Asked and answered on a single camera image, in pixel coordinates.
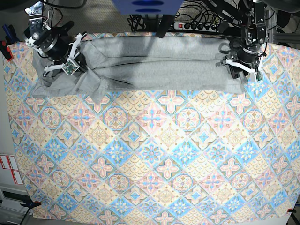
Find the white red label stickers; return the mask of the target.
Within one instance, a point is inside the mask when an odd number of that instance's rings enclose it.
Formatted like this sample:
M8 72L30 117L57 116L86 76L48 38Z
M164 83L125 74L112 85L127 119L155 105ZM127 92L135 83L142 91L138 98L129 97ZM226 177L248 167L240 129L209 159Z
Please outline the white red label stickers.
M0 155L0 182L8 185L23 184L14 155Z

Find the blue clamp bottom left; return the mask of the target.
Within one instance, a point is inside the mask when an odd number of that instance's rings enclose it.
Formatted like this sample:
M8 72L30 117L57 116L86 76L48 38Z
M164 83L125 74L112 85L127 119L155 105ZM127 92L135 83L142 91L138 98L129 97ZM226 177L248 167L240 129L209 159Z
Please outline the blue clamp bottom left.
M30 210L30 209L33 209L35 207L40 206L41 202L30 202L30 201L27 201L27 202L20 203L20 205L23 206L23 207L26 207L26 208L28 208Z

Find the black power strip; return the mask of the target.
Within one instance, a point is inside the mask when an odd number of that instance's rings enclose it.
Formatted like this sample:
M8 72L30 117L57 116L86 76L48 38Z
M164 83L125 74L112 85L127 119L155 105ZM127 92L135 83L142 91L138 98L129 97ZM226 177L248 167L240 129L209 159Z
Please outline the black power strip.
M218 32L215 24L208 22L191 23L191 22L174 22L173 28L175 30L189 30L189 31L205 31L205 32Z

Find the orange clamp bottom right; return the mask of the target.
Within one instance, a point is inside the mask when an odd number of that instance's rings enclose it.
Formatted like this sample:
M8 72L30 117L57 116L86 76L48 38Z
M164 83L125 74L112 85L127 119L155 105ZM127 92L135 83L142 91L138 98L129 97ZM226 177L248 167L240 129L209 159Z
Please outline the orange clamp bottom right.
M296 213L296 209L289 209L287 212L290 212L290 213Z

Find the black orange clamp top left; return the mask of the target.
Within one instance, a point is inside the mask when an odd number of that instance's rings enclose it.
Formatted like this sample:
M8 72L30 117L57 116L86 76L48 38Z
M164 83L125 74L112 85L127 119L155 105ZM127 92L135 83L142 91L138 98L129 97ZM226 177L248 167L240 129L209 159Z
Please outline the black orange clamp top left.
M5 41L0 42L0 51L7 61L11 61L13 59L11 49Z

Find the patterned tablecloth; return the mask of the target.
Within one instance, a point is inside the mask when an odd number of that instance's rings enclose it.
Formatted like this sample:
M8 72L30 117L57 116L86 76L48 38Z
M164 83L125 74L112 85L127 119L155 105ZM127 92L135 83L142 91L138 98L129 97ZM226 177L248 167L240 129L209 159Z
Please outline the patterned tablecloth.
M4 87L35 218L225 225L288 215L300 194L300 52L269 44L242 94L191 90L34 98L33 51L10 46Z

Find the grey T-shirt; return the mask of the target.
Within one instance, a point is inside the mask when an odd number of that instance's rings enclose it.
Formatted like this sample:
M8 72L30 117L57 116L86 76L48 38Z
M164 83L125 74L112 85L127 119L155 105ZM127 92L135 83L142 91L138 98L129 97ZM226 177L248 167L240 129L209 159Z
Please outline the grey T-shirt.
M107 37L80 44L87 70L43 77L47 59L33 55L38 81L34 98L88 94L100 103L110 91L215 90L241 94L244 86L220 65L229 42L209 37Z

